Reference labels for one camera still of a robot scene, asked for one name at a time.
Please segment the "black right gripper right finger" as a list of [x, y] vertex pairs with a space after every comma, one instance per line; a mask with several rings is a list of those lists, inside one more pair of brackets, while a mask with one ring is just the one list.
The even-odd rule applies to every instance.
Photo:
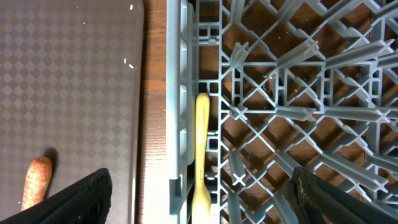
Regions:
[[359, 201], [302, 167], [296, 167], [284, 195], [299, 223], [394, 224], [397, 219]]

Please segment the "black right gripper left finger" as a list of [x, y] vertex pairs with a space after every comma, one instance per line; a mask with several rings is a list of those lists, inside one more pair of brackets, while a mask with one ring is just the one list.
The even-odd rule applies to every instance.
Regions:
[[101, 168], [19, 212], [3, 224], [92, 223], [104, 224], [111, 207], [113, 184], [107, 168]]

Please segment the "orange carrot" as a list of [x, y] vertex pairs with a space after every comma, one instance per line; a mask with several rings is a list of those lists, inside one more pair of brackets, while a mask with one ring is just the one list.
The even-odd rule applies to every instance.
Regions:
[[45, 199], [52, 177], [52, 161], [48, 157], [34, 159], [27, 170], [21, 210], [27, 210]]

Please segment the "yellow plastic spoon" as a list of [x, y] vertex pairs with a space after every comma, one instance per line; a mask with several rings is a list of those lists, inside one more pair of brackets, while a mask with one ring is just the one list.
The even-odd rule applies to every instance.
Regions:
[[211, 208], [210, 193], [205, 185], [205, 152], [210, 115], [210, 99], [200, 93], [195, 106], [195, 190], [192, 200], [192, 224], [208, 221]]

